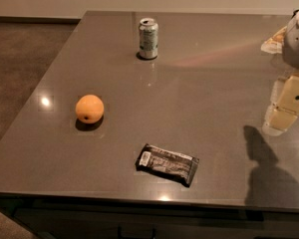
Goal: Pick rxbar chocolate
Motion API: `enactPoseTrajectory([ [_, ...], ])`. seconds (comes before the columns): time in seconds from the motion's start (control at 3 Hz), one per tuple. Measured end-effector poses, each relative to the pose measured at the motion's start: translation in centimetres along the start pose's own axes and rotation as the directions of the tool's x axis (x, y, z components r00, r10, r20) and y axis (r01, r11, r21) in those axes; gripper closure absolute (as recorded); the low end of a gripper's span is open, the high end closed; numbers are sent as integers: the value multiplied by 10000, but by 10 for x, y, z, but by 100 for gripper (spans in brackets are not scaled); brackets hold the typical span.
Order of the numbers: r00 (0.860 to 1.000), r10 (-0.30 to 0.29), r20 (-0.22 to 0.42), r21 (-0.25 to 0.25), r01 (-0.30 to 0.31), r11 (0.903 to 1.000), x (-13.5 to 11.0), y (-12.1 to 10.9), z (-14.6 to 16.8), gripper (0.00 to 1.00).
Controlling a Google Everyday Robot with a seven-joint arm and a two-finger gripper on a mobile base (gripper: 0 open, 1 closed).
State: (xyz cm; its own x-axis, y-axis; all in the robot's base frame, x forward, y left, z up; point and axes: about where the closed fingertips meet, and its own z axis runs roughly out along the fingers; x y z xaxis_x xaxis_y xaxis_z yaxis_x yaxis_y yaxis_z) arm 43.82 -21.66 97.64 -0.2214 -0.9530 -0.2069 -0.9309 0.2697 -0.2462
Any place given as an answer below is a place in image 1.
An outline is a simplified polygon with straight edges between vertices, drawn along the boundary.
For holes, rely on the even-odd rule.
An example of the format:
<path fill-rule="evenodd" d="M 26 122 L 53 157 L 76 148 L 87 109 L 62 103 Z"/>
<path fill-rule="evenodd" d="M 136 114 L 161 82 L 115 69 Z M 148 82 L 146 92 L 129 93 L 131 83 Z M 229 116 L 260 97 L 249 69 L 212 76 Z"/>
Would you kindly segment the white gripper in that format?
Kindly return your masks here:
<path fill-rule="evenodd" d="M 285 63 L 299 69 L 299 10 L 287 24 L 282 57 Z M 299 72 L 296 72 L 275 81 L 262 130 L 271 136 L 281 135 L 298 117 Z"/>

